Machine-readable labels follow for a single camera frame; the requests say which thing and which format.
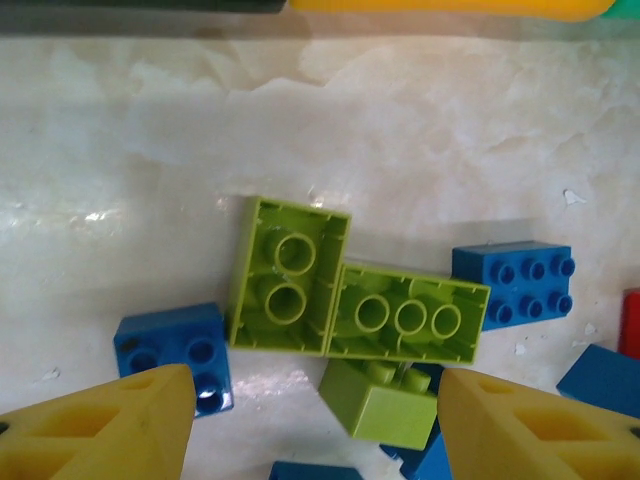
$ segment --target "white table surface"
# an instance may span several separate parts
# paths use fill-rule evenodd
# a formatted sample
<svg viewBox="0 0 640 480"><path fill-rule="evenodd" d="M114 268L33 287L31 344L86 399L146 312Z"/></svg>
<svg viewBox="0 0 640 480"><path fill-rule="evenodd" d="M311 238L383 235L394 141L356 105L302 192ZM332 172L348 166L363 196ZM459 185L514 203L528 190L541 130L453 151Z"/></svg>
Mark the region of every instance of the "white table surface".
<svg viewBox="0 0 640 480"><path fill-rule="evenodd" d="M350 256L430 272L455 245L572 245L570 316L484 334L478 370L554 391L615 345L640 284L640 23L2 7L0 31L0 411L117 378L125 314L225 303L255 193L351 212ZM195 422L185 480L401 478L318 397L322 359L230 361L235 409Z"/></svg>

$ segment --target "upside-down green brick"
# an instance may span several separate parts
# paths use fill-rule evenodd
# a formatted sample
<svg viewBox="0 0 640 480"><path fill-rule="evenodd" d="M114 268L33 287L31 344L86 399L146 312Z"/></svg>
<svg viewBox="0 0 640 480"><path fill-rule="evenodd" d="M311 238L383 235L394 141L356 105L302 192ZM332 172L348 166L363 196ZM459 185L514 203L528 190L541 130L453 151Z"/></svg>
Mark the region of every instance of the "upside-down green brick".
<svg viewBox="0 0 640 480"><path fill-rule="evenodd" d="M437 411L430 380L391 362L332 359L318 392L353 438L422 450Z"/></svg>
<svg viewBox="0 0 640 480"><path fill-rule="evenodd" d="M476 283L346 264L327 356L471 363L490 291Z"/></svg>
<svg viewBox="0 0 640 480"><path fill-rule="evenodd" d="M231 283L231 346L323 355L350 216L253 197Z"/></svg>

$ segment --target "yellow object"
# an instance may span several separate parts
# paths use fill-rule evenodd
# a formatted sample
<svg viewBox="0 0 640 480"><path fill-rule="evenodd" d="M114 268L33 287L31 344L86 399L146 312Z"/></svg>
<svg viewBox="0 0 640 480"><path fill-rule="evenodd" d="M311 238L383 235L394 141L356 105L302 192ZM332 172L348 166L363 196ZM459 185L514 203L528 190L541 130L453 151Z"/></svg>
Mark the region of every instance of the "yellow object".
<svg viewBox="0 0 640 480"><path fill-rule="evenodd" d="M638 480L640 420L447 369L438 418L456 480Z"/></svg>
<svg viewBox="0 0 640 480"><path fill-rule="evenodd" d="M442 10L581 22L606 12L614 0L290 0L289 3L298 10L317 12Z"/></svg>
<svg viewBox="0 0 640 480"><path fill-rule="evenodd" d="M0 479L178 480L195 403L169 365L0 415Z"/></svg>

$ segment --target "lego duplo brick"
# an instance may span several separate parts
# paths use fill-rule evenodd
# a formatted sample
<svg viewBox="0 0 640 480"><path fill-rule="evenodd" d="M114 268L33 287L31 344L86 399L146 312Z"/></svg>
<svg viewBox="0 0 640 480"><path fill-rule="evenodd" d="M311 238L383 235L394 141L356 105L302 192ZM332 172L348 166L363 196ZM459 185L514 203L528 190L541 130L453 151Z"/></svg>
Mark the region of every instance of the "lego duplo brick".
<svg viewBox="0 0 640 480"><path fill-rule="evenodd" d="M324 354L349 224L344 213L249 200L231 283L230 345Z"/></svg>
<svg viewBox="0 0 640 480"><path fill-rule="evenodd" d="M624 299L618 352L640 360L640 290L629 292Z"/></svg>
<svg viewBox="0 0 640 480"><path fill-rule="evenodd" d="M589 345L557 387L565 397L640 418L640 360Z"/></svg>
<svg viewBox="0 0 640 480"><path fill-rule="evenodd" d="M640 420L448 368L438 419L456 480L640 478Z"/></svg>
<svg viewBox="0 0 640 480"><path fill-rule="evenodd" d="M404 365L332 359L318 392L353 438L423 449L437 408L430 380Z"/></svg>
<svg viewBox="0 0 640 480"><path fill-rule="evenodd" d="M640 18L640 0L616 0L602 16L609 18Z"/></svg>
<svg viewBox="0 0 640 480"><path fill-rule="evenodd" d="M454 248L455 278L491 287L483 330L565 317L573 308L571 247L515 242Z"/></svg>
<svg viewBox="0 0 640 480"><path fill-rule="evenodd" d="M460 280L346 264L327 356L471 363L489 292Z"/></svg>
<svg viewBox="0 0 640 480"><path fill-rule="evenodd" d="M394 12L441 10L493 15L539 17L563 22L583 22L606 12L614 0L290 0L293 8L321 12ZM633 9L634 0L626 0Z"/></svg>
<svg viewBox="0 0 640 480"><path fill-rule="evenodd" d="M0 478L179 480L195 400L168 365L0 414Z"/></svg>
<svg viewBox="0 0 640 480"><path fill-rule="evenodd" d="M364 480L355 468L275 462L269 480Z"/></svg>
<svg viewBox="0 0 640 480"><path fill-rule="evenodd" d="M197 416L233 408L224 325L216 304L125 317L113 343L121 377L185 363L193 373Z"/></svg>

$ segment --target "red lego brick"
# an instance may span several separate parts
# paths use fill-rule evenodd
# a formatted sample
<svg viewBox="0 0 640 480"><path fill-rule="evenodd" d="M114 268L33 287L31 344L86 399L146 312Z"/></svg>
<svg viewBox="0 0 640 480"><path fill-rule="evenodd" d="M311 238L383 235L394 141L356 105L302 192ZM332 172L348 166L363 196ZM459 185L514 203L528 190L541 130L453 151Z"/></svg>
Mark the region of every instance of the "red lego brick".
<svg viewBox="0 0 640 480"><path fill-rule="evenodd" d="M618 352L640 360L640 290L630 292L624 299Z"/></svg>

